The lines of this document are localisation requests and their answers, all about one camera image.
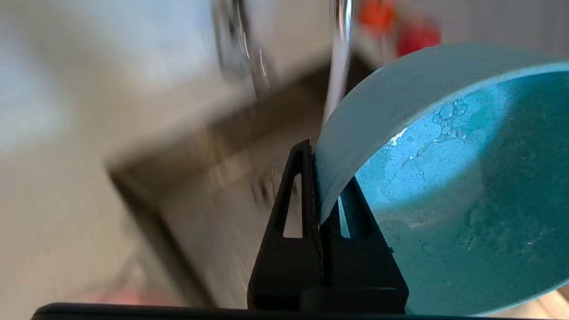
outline faucet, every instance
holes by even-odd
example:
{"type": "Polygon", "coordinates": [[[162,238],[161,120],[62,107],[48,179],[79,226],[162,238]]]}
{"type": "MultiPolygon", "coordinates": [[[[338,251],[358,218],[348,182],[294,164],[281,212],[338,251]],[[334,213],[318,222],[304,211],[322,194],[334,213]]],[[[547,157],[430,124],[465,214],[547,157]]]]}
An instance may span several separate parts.
{"type": "Polygon", "coordinates": [[[274,86],[270,59],[252,40],[244,0],[212,2],[217,60],[226,78],[253,81],[257,97],[266,95],[274,86]]]}

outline sink basin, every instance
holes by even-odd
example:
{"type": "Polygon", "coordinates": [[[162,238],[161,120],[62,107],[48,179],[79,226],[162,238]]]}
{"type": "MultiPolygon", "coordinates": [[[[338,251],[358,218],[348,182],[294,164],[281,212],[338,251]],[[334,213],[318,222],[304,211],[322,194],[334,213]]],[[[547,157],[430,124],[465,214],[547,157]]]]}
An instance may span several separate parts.
{"type": "MultiPolygon", "coordinates": [[[[372,70],[353,59],[347,91],[372,70]]],[[[315,143],[329,65],[120,167],[113,183],[190,306],[246,309],[288,152],[315,143]]],[[[285,236],[300,237],[293,191],[285,236]]]]}

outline red object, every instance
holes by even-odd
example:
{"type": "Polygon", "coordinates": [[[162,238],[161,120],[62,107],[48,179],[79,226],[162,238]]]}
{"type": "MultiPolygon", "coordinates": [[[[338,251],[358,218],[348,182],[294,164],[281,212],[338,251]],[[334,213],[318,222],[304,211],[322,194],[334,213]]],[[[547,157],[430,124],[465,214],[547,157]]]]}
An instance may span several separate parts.
{"type": "Polygon", "coordinates": [[[432,23],[405,24],[399,32],[397,55],[402,57],[440,44],[440,28],[432,23]]]}
{"type": "Polygon", "coordinates": [[[375,36],[391,31],[395,23],[393,0],[363,0],[360,9],[360,24],[375,36]]]}

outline kitchen sink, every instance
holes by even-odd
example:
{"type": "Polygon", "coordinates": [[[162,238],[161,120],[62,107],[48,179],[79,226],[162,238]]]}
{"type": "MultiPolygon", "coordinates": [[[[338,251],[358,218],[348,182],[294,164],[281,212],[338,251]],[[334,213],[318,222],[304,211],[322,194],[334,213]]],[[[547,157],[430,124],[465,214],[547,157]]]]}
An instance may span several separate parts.
{"type": "MultiPolygon", "coordinates": [[[[249,277],[290,149],[316,143],[330,66],[109,168],[133,219],[190,306],[246,309],[249,277]]],[[[347,90],[372,70],[351,61],[347,90]]],[[[300,237],[299,181],[284,235],[300,237]]]]}

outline water droplet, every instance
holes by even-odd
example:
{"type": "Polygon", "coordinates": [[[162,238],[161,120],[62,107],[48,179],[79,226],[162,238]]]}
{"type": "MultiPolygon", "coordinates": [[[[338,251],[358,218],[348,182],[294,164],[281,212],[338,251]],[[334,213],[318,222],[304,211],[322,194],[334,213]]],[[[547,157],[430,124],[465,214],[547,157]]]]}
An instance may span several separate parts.
{"type": "Polygon", "coordinates": [[[450,117],[452,117],[452,112],[454,111],[454,107],[452,106],[452,104],[444,104],[440,111],[439,111],[439,115],[441,119],[449,119],[450,117]]]}

